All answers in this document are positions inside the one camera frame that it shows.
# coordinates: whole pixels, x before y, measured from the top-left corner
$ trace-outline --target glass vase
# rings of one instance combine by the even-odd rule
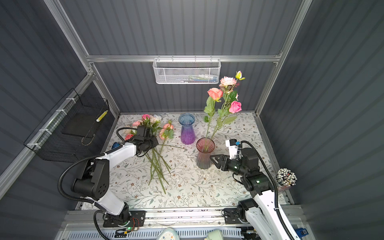
[[[185,113],[179,117],[181,124],[181,142],[185,145],[190,145],[195,142],[196,136],[192,124],[195,122],[195,117],[192,114]]]
[[[215,149],[215,143],[209,138],[201,138],[196,143],[196,148],[199,151],[196,164],[201,169],[208,169],[212,165],[209,159],[212,151]]]

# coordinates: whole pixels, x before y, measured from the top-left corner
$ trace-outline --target pink rose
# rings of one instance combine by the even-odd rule
[[[238,101],[233,101],[231,107],[229,108],[230,113],[237,113],[241,111],[241,103]]]
[[[136,121],[132,124],[132,127],[137,127],[137,126],[140,126],[140,124],[142,123],[143,121],[142,120],[139,120],[139,121]]]
[[[162,130],[160,130],[159,137],[161,138],[161,140],[165,140],[165,137],[163,137],[164,131],[165,131],[164,128]]]
[[[220,87],[221,86],[228,86],[228,85],[235,85],[236,84],[236,79],[234,78],[229,78],[229,77],[223,77],[221,80],[220,80]]]
[[[207,93],[215,101],[219,100],[223,96],[223,91],[217,88],[211,88]]]
[[[127,140],[130,139],[131,137],[133,137],[133,134],[128,133],[127,136],[125,136],[125,140],[127,141]]]
[[[173,125],[167,123],[166,125],[164,125],[163,129],[167,129],[167,128],[173,129]]]
[[[151,118],[151,116],[149,116],[148,114],[144,114],[142,117],[141,117],[143,120],[145,120],[145,119],[150,119]]]

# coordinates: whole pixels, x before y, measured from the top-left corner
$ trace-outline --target gray wall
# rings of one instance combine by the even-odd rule
[[[382,239],[384,1],[315,1],[261,118],[317,239]]]
[[[0,1],[0,173],[85,74],[43,1]],[[76,205],[56,189],[66,166],[32,159],[0,200],[1,239],[53,239]]]
[[[61,1],[90,55],[275,55],[300,0]],[[223,63],[243,71],[254,110],[273,63]],[[209,85],[160,85],[150,63],[96,63],[121,112],[202,111]]]

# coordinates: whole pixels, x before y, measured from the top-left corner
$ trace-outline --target artificial flower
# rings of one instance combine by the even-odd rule
[[[228,85],[235,85],[236,84],[236,79],[234,78],[229,78],[229,77],[223,77],[220,80],[220,87],[221,86],[228,86]]]
[[[167,123],[167,124],[164,125],[163,129],[167,129],[167,128],[173,129],[173,125]]]
[[[211,88],[207,93],[215,101],[218,101],[223,96],[223,91],[218,88]]]
[[[241,111],[241,103],[238,101],[233,101],[231,107],[229,108],[230,113],[237,113]]]
[[[159,137],[160,137],[161,140],[165,140],[165,137],[163,136],[164,131],[165,131],[165,128],[163,128],[163,129],[160,130],[160,132],[159,132]]]
[[[154,124],[156,122],[161,122],[162,117],[159,115],[153,115],[151,119],[149,120],[151,124]]]
[[[139,120],[139,121],[136,121],[132,124],[132,127],[137,127],[137,126],[140,126],[140,124],[142,124],[143,120]]]
[[[235,78],[240,79],[241,76],[242,76],[241,71],[238,71],[238,72],[236,73]]]
[[[150,119],[151,116],[149,116],[148,114],[144,114],[141,118],[142,118],[143,120],[146,120],[147,118]]]
[[[125,140],[127,141],[127,140],[130,139],[131,137],[133,137],[133,134],[128,133],[127,136],[125,136]]]

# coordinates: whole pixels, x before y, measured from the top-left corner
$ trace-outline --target floral tablecloth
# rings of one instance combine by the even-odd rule
[[[171,166],[170,174],[164,167],[164,175],[169,185],[164,183],[166,193],[163,192],[160,182],[150,180],[150,162],[145,157],[131,157],[122,161],[110,172],[109,189],[120,199],[126,201],[132,209],[143,208],[173,208],[173,207],[213,207],[235,206],[239,200],[250,197],[249,192],[232,178],[231,172],[223,172],[212,165],[203,170],[196,166],[196,142],[205,137],[207,124],[203,121],[205,114],[193,114],[195,123],[193,128],[196,140],[191,145],[184,145],[180,141],[181,125],[178,122],[180,114],[163,114],[162,124],[172,120],[175,137],[169,139],[167,145],[182,147],[183,149],[165,146],[162,156]],[[121,115],[116,129],[132,126],[132,123],[141,119],[141,115]],[[272,170],[269,157],[264,148],[263,141],[256,126],[252,113],[239,113],[237,120],[225,125],[216,133],[213,141],[215,150],[212,154],[227,154],[225,140],[236,138],[251,142],[263,158],[269,171]],[[112,148],[114,142],[120,142],[116,133],[113,133],[107,150]],[[279,196],[280,204],[285,204],[284,198]],[[94,209],[91,204],[84,203],[82,209]]]

